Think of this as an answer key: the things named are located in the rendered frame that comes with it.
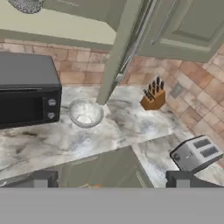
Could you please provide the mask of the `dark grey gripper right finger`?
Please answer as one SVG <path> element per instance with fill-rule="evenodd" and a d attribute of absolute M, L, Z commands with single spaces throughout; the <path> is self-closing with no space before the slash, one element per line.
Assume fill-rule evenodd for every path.
<path fill-rule="evenodd" d="M 196 178 L 189 171 L 167 171 L 166 187 L 168 188 L 212 188 L 219 187 L 214 183 Z"/>

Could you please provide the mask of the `silver toaster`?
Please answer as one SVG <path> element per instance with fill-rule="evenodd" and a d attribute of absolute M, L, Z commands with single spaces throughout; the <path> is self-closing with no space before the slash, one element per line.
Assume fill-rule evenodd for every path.
<path fill-rule="evenodd" d="M 206 135 L 195 136 L 180 143 L 170 158 L 184 172 L 197 173 L 224 156 L 224 152 Z"/>

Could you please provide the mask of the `open sage green cabinet door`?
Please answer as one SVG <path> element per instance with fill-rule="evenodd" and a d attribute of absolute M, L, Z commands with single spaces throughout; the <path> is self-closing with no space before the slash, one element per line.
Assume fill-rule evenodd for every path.
<path fill-rule="evenodd" d="M 115 82 L 143 1 L 144 0 L 128 0 L 125 4 L 115 37 L 115 43 L 110 52 L 108 63 L 105 66 L 101 87 L 96 99 L 96 102 L 100 105 L 104 105 L 108 101 L 116 86 L 124 79 L 123 78 L 119 83 Z"/>

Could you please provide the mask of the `sage green wall cabinet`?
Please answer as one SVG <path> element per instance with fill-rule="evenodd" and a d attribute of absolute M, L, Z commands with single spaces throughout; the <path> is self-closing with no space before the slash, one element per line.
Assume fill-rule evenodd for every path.
<path fill-rule="evenodd" d="M 41 0 L 25 14 L 0 0 L 0 38 L 37 41 L 108 51 L 112 48 L 127 0 Z"/>

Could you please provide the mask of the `clear glass bowl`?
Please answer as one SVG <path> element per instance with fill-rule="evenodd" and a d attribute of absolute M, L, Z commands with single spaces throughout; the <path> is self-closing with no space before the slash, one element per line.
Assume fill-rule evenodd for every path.
<path fill-rule="evenodd" d="M 80 128 L 89 129 L 98 125 L 104 117 L 102 106 L 88 99 L 76 99 L 68 106 L 71 121 Z"/>

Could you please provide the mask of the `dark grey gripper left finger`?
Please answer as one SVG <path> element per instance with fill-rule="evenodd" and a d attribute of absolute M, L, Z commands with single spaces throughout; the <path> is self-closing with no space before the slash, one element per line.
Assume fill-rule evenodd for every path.
<path fill-rule="evenodd" d="M 35 171 L 25 179 L 6 182 L 3 187 L 8 188 L 56 188 L 59 174 L 57 171 Z"/>

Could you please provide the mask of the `sage green base cabinet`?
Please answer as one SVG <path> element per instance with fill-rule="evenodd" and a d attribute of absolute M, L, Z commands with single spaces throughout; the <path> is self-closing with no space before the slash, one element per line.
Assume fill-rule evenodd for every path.
<path fill-rule="evenodd" d="M 31 186 L 33 178 L 59 187 L 153 188 L 130 146 L 0 180 L 0 187 Z"/>

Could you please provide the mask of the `wooden knife block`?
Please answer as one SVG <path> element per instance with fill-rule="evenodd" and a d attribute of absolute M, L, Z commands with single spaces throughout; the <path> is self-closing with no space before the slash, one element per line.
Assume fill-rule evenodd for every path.
<path fill-rule="evenodd" d="M 140 101 L 145 110 L 159 110 L 165 105 L 165 82 L 157 77 L 143 90 L 143 98 Z"/>

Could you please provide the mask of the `grey wall outlet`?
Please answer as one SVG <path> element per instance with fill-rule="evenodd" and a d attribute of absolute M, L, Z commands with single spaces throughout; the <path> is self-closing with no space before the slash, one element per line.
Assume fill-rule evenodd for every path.
<path fill-rule="evenodd" d="M 177 83 L 173 90 L 170 92 L 170 95 L 173 98 L 177 98 L 182 93 L 183 89 L 184 88 L 179 83 Z"/>

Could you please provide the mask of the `metal mesh tea strainer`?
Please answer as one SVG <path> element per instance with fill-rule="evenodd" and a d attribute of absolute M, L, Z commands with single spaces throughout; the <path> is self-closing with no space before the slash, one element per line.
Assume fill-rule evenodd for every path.
<path fill-rule="evenodd" d="M 35 14 L 41 11 L 44 0 L 8 0 L 11 6 L 24 14 Z"/>

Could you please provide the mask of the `black toaster oven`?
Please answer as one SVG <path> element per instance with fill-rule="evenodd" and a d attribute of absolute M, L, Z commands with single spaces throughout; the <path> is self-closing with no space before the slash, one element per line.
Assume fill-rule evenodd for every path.
<path fill-rule="evenodd" d="M 0 52 L 0 130 L 58 122 L 61 94 L 51 56 Z"/>

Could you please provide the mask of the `closed sage green cabinet door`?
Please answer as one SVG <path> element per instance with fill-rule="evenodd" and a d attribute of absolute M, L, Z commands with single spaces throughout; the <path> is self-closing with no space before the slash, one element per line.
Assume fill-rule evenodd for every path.
<path fill-rule="evenodd" d="M 207 62 L 224 44 L 224 0 L 178 0 L 158 42 L 151 45 L 173 0 L 158 0 L 140 56 Z"/>

